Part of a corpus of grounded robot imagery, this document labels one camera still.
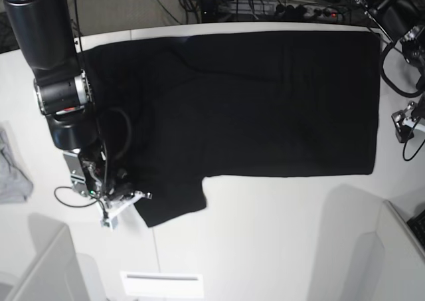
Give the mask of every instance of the t-shirt sleeve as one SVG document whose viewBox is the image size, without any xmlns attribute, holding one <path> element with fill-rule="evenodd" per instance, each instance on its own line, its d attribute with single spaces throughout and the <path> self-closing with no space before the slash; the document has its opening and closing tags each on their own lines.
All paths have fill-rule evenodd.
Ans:
<svg viewBox="0 0 425 301">
<path fill-rule="evenodd" d="M 148 227 L 200 211 L 207 206 L 202 179 L 184 182 L 164 181 L 149 186 L 152 199 L 140 199 L 134 206 Z"/>
</svg>

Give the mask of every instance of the power strip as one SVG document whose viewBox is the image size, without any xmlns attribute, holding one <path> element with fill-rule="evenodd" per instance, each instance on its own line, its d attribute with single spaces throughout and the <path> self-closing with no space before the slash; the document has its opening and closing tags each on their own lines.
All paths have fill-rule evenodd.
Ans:
<svg viewBox="0 0 425 301">
<path fill-rule="evenodd" d="M 254 12 L 257 16 L 261 15 L 275 15 L 276 7 L 279 5 L 277 1 L 258 1 L 254 2 Z M 296 8 L 298 6 L 303 6 L 307 12 L 304 14 L 304 18 L 316 18 L 312 21 L 321 21 L 327 23 L 338 23 L 342 21 L 342 17 L 337 10 L 327 7 L 326 5 L 319 4 L 299 4 L 292 3 L 290 1 L 286 2 L 286 6 L 291 5 Z M 226 5 L 218 6 L 219 13 L 228 13 L 236 14 L 236 2 L 228 2 Z M 248 4 L 248 1 L 243 0 L 238 2 L 238 14 L 240 15 L 252 15 L 252 10 Z"/>
</svg>

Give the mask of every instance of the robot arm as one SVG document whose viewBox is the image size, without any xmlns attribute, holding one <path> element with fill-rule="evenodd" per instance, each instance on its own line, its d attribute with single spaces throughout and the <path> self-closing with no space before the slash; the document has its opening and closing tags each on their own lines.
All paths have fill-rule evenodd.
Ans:
<svg viewBox="0 0 425 301">
<path fill-rule="evenodd" d="M 66 0 L 3 0 L 35 76 L 39 107 L 55 146 L 85 148 L 98 139 L 90 87 L 74 47 Z"/>
<path fill-rule="evenodd" d="M 425 118 L 425 26 L 420 13 L 410 0 L 354 0 L 390 40 L 381 56 L 382 79 L 399 95 L 407 98 L 419 97 L 419 103 L 409 102 L 404 110 L 392 115 L 396 137 L 406 144 L 413 138 L 413 130 L 422 130 L 419 124 Z M 405 61 L 416 67 L 421 75 L 416 92 L 403 92 L 394 85 L 384 71 L 384 60 L 388 52 L 400 41 Z"/>
</svg>

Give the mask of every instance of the black cable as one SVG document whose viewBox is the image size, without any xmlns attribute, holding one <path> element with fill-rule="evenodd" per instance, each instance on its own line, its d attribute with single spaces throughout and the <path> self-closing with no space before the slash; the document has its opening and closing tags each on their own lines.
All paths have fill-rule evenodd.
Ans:
<svg viewBox="0 0 425 301">
<path fill-rule="evenodd" d="M 159 6 L 161 6 L 162 7 L 162 9 L 177 23 L 177 24 L 179 24 L 179 25 L 183 25 L 182 23 L 180 23 L 179 22 L 179 20 L 177 20 L 175 17 L 174 17 L 174 15 L 172 15 L 171 13 L 170 13 L 170 11 L 168 11 L 164 6 L 163 6 L 163 4 L 160 2 L 160 0 L 156 0 L 157 2 L 158 2 L 158 4 L 159 4 Z"/>
<path fill-rule="evenodd" d="M 80 51 L 81 51 L 82 62 L 83 62 L 83 69 L 85 69 L 86 68 L 86 58 L 84 56 L 84 50 L 82 49 L 82 43 L 81 43 L 81 29 L 80 29 L 80 19 L 78 18 L 77 0 L 74 0 L 74 9 L 75 9 L 76 25 L 77 25 L 77 29 L 78 29 L 78 42 L 80 42 L 79 44 L 80 44 Z M 105 176 L 104 176 L 105 178 L 104 178 L 104 189 L 103 189 L 103 192 L 105 193 L 106 192 L 106 181 L 107 181 L 107 177 L 108 177 L 108 151 L 106 150 L 106 142 L 105 142 L 104 138 L 102 138 L 102 132 L 101 132 L 99 121 L 98 121 L 97 117 L 96 117 L 96 128 L 98 130 L 99 138 L 102 141 L 102 146 L 104 148 L 104 153 L 105 153 Z M 56 197 L 56 199 L 59 200 L 59 198 L 56 196 L 56 190 L 55 190 L 54 196 Z"/>
<path fill-rule="evenodd" d="M 351 21 L 352 17 L 353 17 L 353 10 L 350 10 L 350 25 L 353 24 L 352 21 Z"/>
<path fill-rule="evenodd" d="M 264 14 L 264 15 L 267 15 L 267 14 L 266 14 L 266 6 L 264 5 L 263 0 L 259 0 L 259 2 L 261 3 L 261 7 L 262 7 L 262 10 L 263 10 L 263 14 Z"/>
<path fill-rule="evenodd" d="M 91 196 L 91 198 L 92 198 L 92 199 L 95 199 L 96 201 L 94 201 L 94 202 L 92 202 L 92 203 L 89 203 L 88 205 L 83 205 L 83 206 L 74 206 L 74 205 L 69 205 L 69 204 L 64 203 L 62 200 L 60 200 L 60 199 L 59 199 L 59 197 L 58 197 L 58 195 L 57 195 L 57 193 L 56 193 L 59 189 L 72 189 L 72 188 L 71 188 L 71 187 L 67 187 L 67 186 L 59 186 L 59 187 L 56 187 L 56 188 L 54 189 L 54 191 L 53 191 L 53 195 L 54 195 L 54 197 L 56 198 L 56 200 L 57 200 L 57 201 L 59 201 L 60 203 L 62 203 L 64 206 L 67 206 L 67 207 L 70 207 L 70 208 L 86 208 L 86 207 L 89 207 L 89 206 L 93 206 L 95 203 L 99 202 L 99 199 L 97 199 L 97 198 L 95 198 L 95 197 Z"/>
<path fill-rule="evenodd" d="M 416 120 L 416 123 L 413 125 L 412 129 L 410 130 L 410 132 L 409 132 L 409 134 L 408 134 L 408 136 L 407 136 L 407 140 L 406 140 L 406 142 L 404 143 L 404 146 L 403 146 L 403 159 L 404 159 L 405 161 L 411 161 L 412 159 L 414 159 L 414 158 L 416 157 L 416 155 L 418 155 L 419 151 L 422 149 L 422 147 L 423 147 L 423 146 L 424 146 L 424 144 L 425 144 L 425 140 L 424 140 L 424 141 L 422 142 L 422 144 L 420 144 L 419 148 L 418 148 L 418 149 L 414 152 L 413 156 L 412 156 L 412 157 L 410 157 L 410 158 L 406 158 L 406 146 L 407 146 L 407 143 L 408 143 L 408 141 L 409 141 L 409 139 L 410 139 L 411 135 L 413 134 L 414 129 L 415 129 L 415 128 L 416 128 L 416 126 L 419 124 L 419 122 L 420 122 L 420 118 L 418 118 L 418 119 Z"/>
<path fill-rule="evenodd" d="M 189 12 L 185 6 L 184 0 L 179 0 L 180 6 L 185 10 L 185 16 L 186 16 L 186 24 L 189 24 Z"/>
<path fill-rule="evenodd" d="M 179 4 L 183 10 L 185 10 L 186 24 L 189 24 L 189 13 L 193 13 L 195 15 L 195 19 L 198 24 L 201 22 L 198 16 L 198 3 L 194 4 L 193 0 L 179 0 Z"/>
<path fill-rule="evenodd" d="M 239 0 L 236 0 L 236 22 L 239 22 Z"/>
<path fill-rule="evenodd" d="M 385 46 L 385 49 L 383 50 L 383 52 L 381 53 L 381 57 L 379 60 L 379 67 L 381 70 L 381 77 L 384 80 L 384 82 L 386 82 L 386 84 L 392 88 L 393 91 L 395 91 L 397 94 L 406 97 L 406 98 L 415 98 L 420 96 L 423 91 L 418 90 L 415 93 L 407 93 L 402 91 L 401 89 L 399 89 L 389 78 L 388 76 L 385 74 L 385 70 L 384 70 L 384 62 L 385 62 L 385 58 L 388 55 L 388 53 L 390 52 L 390 50 L 392 50 L 396 45 L 396 42 L 391 42 L 389 44 L 387 44 L 387 46 Z"/>
<path fill-rule="evenodd" d="M 81 28 L 80 28 L 80 19 L 78 18 L 78 7 L 77 7 L 77 0 L 74 0 L 74 10 L 75 10 L 75 19 L 77 23 L 78 28 L 78 42 L 80 43 L 80 52 L 82 56 L 82 68 L 86 68 L 86 58 L 84 57 L 84 51 L 82 50 L 82 43 L 81 43 Z"/>
<path fill-rule="evenodd" d="M 378 38 L 381 42 L 383 42 L 387 45 L 390 44 L 388 41 L 384 40 L 379 33 L 374 32 L 370 27 L 366 27 L 366 29 L 368 29 L 372 34 L 374 34 L 375 37 Z M 399 52 L 401 55 L 404 56 L 403 52 L 401 50 L 399 50 L 398 48 L 393 47 L 392 49 Z"/>
<path fill-rule="evenodd" d="M 102 202 L 102 200 L 100 200 L 100 198 L 96 198 L 95 196 L 92 196 L 91 194 L 88 194 L 89 197 L 97 200 L 97 202 L 99 203 L 100 207 L 102 208 L 102 211 L 104 213 L 104 216 L 108 216 L 108 213 L 106 212 L 106 208 L 105 208 L 105 204 Z"/>
<path fill-rule="evenodd" d="M 120 159 L 122 156 L 124 156 L 131 145 L 131 139 L 133 138 L 133 126 L 131 125 L 130 117 L 127 115 L 126 112 L 122 108 L 119 107 L 110 107 L 106 108 L 100 115 L 99 118 L 101 118 L 106 112 L 115 112 L 119 113 L 124 120 L 126 121 L 127 126 L 127 136 L 126 136 L 126 142 L 124 143 L 124 146 L 122 149 L 114 156 L 114 160 Z"/>
<path fill-rule="evenodd" d="M 251 12 L 252 12 L 252 16 L 258 20 L 259 18 L 257 17 L 257 15 L 255 14 L 255 6 L 254 6 L 254 0 L 248 0 L 248 4 L 251 8 Z"/>
</svg>

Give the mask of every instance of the floor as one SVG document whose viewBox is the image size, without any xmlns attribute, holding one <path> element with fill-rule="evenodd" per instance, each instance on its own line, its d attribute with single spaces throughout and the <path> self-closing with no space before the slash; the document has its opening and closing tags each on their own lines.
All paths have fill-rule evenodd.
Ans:
<svg viewBox="0 0 425 301">
<path fill-rule="evenodd" d="M 185 12 L 179 6 L 178 0 L 160 0 L 160 2 L 178 21 L 185 22 Z M 421 7 L 423 2 L 425 0 L 418 1 L 418 6 Z M 77 0 L 77 3 L 80 30 L 83 35 L 176 25 L 156 0 Z M 75 20 L 74 0 L 68 0 L 68 8 L 71 19 Z M 0 2 L 0 12 L 3 11 L 3 3 Z M 189 23 L 195 23 L 193 15 L 189 15 Z"/>
</svg>

